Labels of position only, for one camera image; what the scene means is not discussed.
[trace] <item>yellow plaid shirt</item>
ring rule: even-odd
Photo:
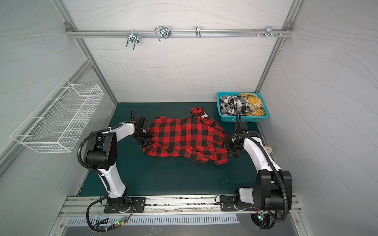
[[[264,105],[261,102],[261,99],[251,93],[242,93],[239,96],[245,97],[249,101],[249,111],[246,114],[247,116],[264,116],[265,110]]]

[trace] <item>black mounting plate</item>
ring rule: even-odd
[[[134,213],[143,213],[146,198],[145,197],[131,197],[130,199],[131,199],[131,202],[134,204]],[[129,209],[125,213],[131,213],[132,210],[133,209]],[[109,207],[109,204],[106,204],[104,213],[111,214],[111,213],[119,213],[119,212]]]
[[[233,196],[226,196],[226,195],[219,196],[219,202],[221,202],[220,210],[221,211],[254,211],[255,210],[252,205],[247,205],[245,210],[237,209],[234,205],[233,198],[234,198]]]

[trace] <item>folded clothing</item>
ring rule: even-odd
[[[225,116],[235,116],[237,112],[246,115],[249,111],[249,101],[242,96],[227,96],[219,98],[220,113]]]
[[[150,145],[143,149],[148,156],[183,156],[195,164],[212,162],[221,165],[228,161],[227,149],[221,148],[228,135],[202,107],[192,109],[192,118],[156,117],[148,130],[153,135]]]
[[[264,105],[259,96],[251,93],[242,93],[239,96],[244,97],[249,102],[247,116],[265,116]]]

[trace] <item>aluminum rail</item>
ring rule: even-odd
[[[69,38],[127,38],[133,32],[140,38],[156,38],[154,30],[72,30],[66,31]],[[196,38],[195,30],[171,30],[170,38]],[[293,31],[273,29],[275,36],[270,37],[291,37]],[[262,37],[264,38],[266,29],[201,29],[201,38],[242,38],[242,37]]]

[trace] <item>metal clamp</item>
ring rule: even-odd
[[[172,35],[172,32],[170,31],[169,26],[158,26],[155,28],[156,36],[158,37],[158,40],[161,41],[161,39],[164,38],[167,39]]]
[[[268,26],[266,33],[264,34],[265,38],[277,36],[277,34],[272,33],[272,30],[273,30],[273,28],[271,26]]]
[[[201,29],[200,29],[199,26],[196,26],[196,27],[195,27],[195,37],[196,37],[196,38],[201,37]]]
[[[126,42],[126,47],[129,44],[129,42],[132,42],[134,44],[133,45],[133,50],[134,50],[135,45],[139,43],[139,36],[134,33],[129,34],[129,37],[127,38],[127,42]]]

